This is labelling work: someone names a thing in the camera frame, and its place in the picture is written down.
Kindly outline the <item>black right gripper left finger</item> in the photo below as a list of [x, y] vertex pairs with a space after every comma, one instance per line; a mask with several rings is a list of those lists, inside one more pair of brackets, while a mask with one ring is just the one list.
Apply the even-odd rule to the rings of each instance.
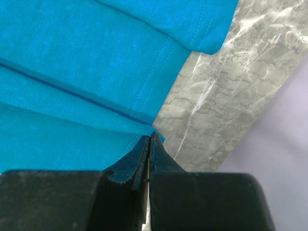
[[105, 169], [103, 174], [113, 183], [131, 183], [132, 190], [139, 190], [147, 175], [149, 147], [150, 138], [141, 137], [128, 154]]

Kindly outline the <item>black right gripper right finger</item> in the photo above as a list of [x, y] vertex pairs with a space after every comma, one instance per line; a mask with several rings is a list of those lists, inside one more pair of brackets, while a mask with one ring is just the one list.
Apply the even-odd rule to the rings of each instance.
[[149, 171], [150, 176], [156, 174], [174, 175], [187, 173], [165, 150], [163, 142], [156, 132], [151, 136]]

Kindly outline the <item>blue t shirt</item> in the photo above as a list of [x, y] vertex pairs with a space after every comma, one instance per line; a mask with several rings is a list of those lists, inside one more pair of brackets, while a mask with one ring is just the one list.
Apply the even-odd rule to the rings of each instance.
[[235, 0], [3, 0], [0, 170], [103, 170], [152, 126], [191, 52], [214, 54]]

